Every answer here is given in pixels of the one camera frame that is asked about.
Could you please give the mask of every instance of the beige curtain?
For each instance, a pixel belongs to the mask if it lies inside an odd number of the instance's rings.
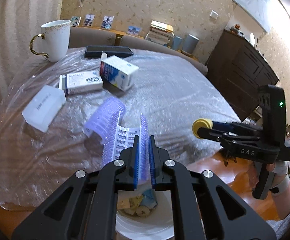
[[[0,102],[24,61],[40,26],[60,19],[62,0],[0,0]]]

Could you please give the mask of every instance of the wall outlet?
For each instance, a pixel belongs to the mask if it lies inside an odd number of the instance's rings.
[[[212,17],[213,19],[217,20],[217,18],[218,18],[218,13],[215,12],[215,11],[211,11],[211,13],[210,13],[209,16]]]

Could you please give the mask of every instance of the dark wooden dresser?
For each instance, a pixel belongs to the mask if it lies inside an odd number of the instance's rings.
[[[259,105],[257,88],[279,79],[262,55],[244,38],[224,30],[207,60],[207,78],[245,120]]]

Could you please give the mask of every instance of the screw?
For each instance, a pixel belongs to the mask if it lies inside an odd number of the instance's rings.
[[[76,171],[75,176],[78,178],[83,178],[85,177],[86,172],[85,171]]]
[[[206,178],[211,178],[214,174],[212,171],[210,170],[206,170],[203,172],[203,175],[206,177]]]
[[[175,165],[175,162],[173,160],[167,160],[165,161],[165,165],[168,167],[172,167]]]
[[[116,160],[114,161],[114,165],[117,167],[123,166],[124,165],[124,161],[123,160]]]

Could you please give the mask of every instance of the sofa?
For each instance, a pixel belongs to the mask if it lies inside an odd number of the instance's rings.
[[[71,27],[69,37],[69,48],[86,47],[87,45],[115,45],[116,34],[114,32],[99,30],[87,27]],[[134,37],[131,35],[124,35],[121,38],[120,46],[126,46],[130,49],[144,49],[170,55],[181,57],[190,62],[195,68],[197,68],[204,76],[208,73],[208,68],[186,55],[156,44],[151,41],[144,40],[142,38]]]

